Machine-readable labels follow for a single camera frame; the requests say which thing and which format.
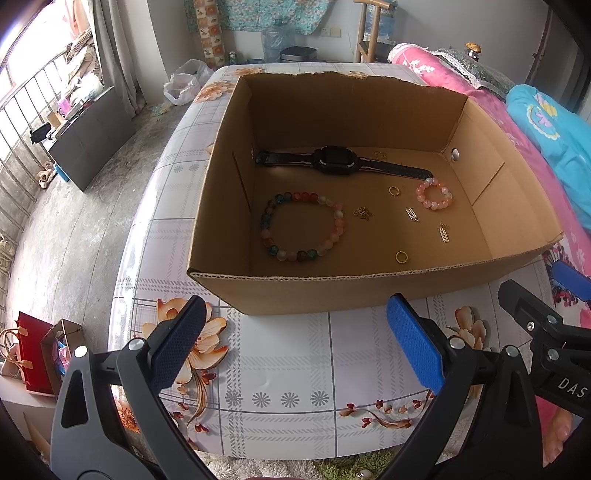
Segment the plastic bag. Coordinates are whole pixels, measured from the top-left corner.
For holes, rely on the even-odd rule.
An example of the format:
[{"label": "plastic bag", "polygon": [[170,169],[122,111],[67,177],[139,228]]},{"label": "plastic bag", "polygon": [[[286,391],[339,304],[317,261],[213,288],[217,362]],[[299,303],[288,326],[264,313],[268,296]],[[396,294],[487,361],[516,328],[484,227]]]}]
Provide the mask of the plastic bag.
[{"label": "plastic bag", "polygon": [[201,87],[212,75],[211,70],[201,60],[189,60],[170,76],[170,82],[164,84],[164,96],[175,105],[184,105],[193,101]]}]

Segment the wall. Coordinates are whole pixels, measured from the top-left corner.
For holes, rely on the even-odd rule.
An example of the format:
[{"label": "wall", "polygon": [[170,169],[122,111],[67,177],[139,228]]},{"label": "wall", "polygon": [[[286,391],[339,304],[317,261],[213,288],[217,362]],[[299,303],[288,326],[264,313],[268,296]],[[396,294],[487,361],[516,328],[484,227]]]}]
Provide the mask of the wall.
[{"label": "wall", "polygon": [[164,101],[163,86],[189,59],[203,57],[184,12],[183,0],[118,0],[139,87],[149,105]]},{"label": "wall", "polygon": [[[395,38],[423,47],[465,49],[468,41],[482,47],[480,61],[516,82],[530,71],[532,54],[540,43],[547,6],[542,0],[399,0]],[[321,26],[340,27],[340,38],[316,33],[299,36],[301,45],[318,49],[324,60],[353,61],[361,6],[336,0]],[[262,58],[259,32],[225,31],[226,50],[245,58]],[[194,35],[199,47],[199,37]]]},{"label": "wall", "polygon": [[118,3],[139,87],[148,104],[161,103],[163,85],[169,76],[160,56],[148,4],[146,0],[118,0]]}]

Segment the wooden chair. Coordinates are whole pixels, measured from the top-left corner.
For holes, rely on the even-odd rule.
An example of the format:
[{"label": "wooden chair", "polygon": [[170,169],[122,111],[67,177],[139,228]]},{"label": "wooden chair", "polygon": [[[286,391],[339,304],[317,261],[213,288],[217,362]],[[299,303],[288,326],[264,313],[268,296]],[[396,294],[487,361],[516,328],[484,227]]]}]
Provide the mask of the wooden chair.
[{"label": "wooden chair", "polygon": [[[379,16],[382,8],[392,8],[392,3],[386,0],[353,0],[356,4],[361,4],[361,19],[359,20],[359,32],[357,33],[357,51],[355,52],[355,61],[365,63],[386,63],[388,53],[392,50],[392,45],[378,42]],[[371,26],[369,41],[363,40],[365,32],[365,17],[368,11],[368,4],[376,6],[374,10],[374,21]]]}]

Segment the bottle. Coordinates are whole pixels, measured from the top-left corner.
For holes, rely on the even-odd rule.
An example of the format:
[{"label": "bottle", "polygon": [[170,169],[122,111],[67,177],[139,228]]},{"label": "bottle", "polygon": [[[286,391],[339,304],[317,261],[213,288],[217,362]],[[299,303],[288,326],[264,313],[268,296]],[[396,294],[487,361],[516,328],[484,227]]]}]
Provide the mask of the bottle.
[{"label": "bottle", "polygon": [[265,63],[279,62],[281,50],[296,44],[296,34],[289,25],[284,25],[282,18],[276,18],[273,25],[261,33]]}]

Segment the concrete floor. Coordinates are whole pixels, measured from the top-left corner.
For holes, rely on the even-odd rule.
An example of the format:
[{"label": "concrete floor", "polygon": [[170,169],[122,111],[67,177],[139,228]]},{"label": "concrete floor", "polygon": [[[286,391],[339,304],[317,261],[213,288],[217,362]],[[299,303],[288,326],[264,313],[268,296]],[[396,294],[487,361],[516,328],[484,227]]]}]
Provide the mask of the concrete floor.
[{"label": "concrete floor", "polygon": [[95,352],[107,346],[111,301],[131,222],[154,164],[187,106],[161,116],[144,109],[136,134],[85,192],[56,177],[39,194],[12,265],[7,326],[25,312],[81,323]]}]

